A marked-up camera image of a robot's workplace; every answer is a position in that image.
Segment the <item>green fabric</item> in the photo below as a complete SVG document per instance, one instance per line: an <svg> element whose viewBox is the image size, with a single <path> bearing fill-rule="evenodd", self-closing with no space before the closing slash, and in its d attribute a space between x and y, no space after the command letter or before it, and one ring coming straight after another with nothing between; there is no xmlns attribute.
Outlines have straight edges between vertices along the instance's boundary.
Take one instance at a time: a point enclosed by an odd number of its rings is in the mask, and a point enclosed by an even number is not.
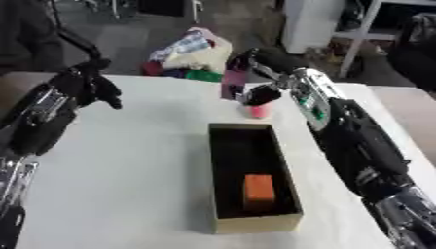
<svg viewBox="0 0 436 249"><path fill-rule="evenodd" d="M223 75L205 70L190 70L186 74L186 79L205 82L221 82L223 79Z"/></svg>

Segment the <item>small pink container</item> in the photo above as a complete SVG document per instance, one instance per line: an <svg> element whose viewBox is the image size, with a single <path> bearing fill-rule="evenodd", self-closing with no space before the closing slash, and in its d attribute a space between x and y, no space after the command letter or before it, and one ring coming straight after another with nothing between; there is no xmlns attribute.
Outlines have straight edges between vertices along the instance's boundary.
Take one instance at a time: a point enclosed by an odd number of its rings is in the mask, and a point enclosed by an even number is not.
<svg viewBox="0 0 436 249"><path fill-rule="evenodd" d="M250 106L248 107L248 109L250 110L251 116L253 116L253 118L256 119L263 119L270 112L270 108L268 104L259 105L259 106Z"/></svg>

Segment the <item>black chair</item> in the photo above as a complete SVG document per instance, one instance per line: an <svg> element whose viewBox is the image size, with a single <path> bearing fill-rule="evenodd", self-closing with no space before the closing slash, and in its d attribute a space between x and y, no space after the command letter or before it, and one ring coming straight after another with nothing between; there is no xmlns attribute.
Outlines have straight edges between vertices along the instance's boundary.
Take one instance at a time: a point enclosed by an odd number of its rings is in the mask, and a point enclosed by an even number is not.
<svg viewBox="0 0 436 249"><path fill-rule="evenodd" d="M436 15L418 14L405 24L391 47L391 66L426 91L436 91Z"/></svg>

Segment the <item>clothing pile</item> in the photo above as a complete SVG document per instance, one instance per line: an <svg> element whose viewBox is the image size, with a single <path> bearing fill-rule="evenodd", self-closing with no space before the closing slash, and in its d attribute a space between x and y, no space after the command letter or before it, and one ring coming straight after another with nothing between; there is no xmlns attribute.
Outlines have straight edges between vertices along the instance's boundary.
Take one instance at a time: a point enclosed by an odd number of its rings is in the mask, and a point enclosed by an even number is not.
<svg viewBox="0 0 436 249"><path fill-rule="evenodd" d="M227 40L193 27L169 47L155 51L142 66L144 75L221 82L233 50Z"/></svg>

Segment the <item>shelf leg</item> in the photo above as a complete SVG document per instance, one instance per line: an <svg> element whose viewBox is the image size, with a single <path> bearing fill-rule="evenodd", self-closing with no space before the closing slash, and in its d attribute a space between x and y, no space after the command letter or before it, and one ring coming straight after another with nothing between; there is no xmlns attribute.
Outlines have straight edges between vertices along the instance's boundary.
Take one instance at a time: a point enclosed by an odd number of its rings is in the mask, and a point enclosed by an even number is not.
<svg viewBox="0 0 436 249"><path fill-rule="evenodd" d="M339 73L340 78L345 78L348 74L348 70L351 67L352 62L354 61L357 53L359 52L360 45L365 40L371 26L373 25L374 19L379 12L379 9L382 5L382 0L373 0L370 8L368 9L365 18L362 21L362 25L357 30L357 35L351 43L351 47L349 47L348 52L346 53L346 57L341 66L341 71Z"/></svg>

